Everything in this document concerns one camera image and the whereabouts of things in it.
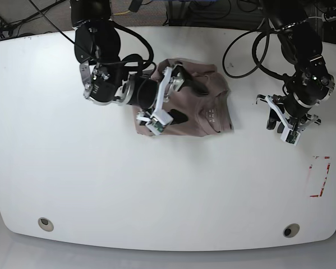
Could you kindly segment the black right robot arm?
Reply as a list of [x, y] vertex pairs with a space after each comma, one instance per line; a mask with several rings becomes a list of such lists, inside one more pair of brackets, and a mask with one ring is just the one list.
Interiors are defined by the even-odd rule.
[[[108, 1], [70, 1], [75, 28], [75, 56], [85, 87], [84, 97], [99, 105], [127, 104], [144, 111], [157, 107], [158, 87], [152, 79], [154, 51], [140, 34], [111, 19]], [[120, 58], [119, 31], [134, 36], [148, 51], [148, 58], [130, 54]]]

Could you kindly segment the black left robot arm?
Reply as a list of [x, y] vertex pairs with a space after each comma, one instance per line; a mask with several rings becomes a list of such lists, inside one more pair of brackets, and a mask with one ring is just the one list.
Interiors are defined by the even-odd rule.
[[[278, 128], [279, 132], [291, 128], [296, 134], [304, 124], [313, 123], [309, 110], [329, 99], [334, 90], [334, 77], [328, 72], [322, 56], [323, 44], [308, 22], [308, 15], [299, 1], [260, 1], [266, 30], [262, 31], [252, 45], [254, 68], [241, 75], [247, 77], [257, 69], [284, 82], [283, 95], [273, 95], [267, 129]], [[268, 52], [270, 34], [276, 34], [284, 58], [294, 65], [292, 76], [280, 75], [263, 66]], [[257, 57], [257, 46], [266, 39], [261, 58]]]

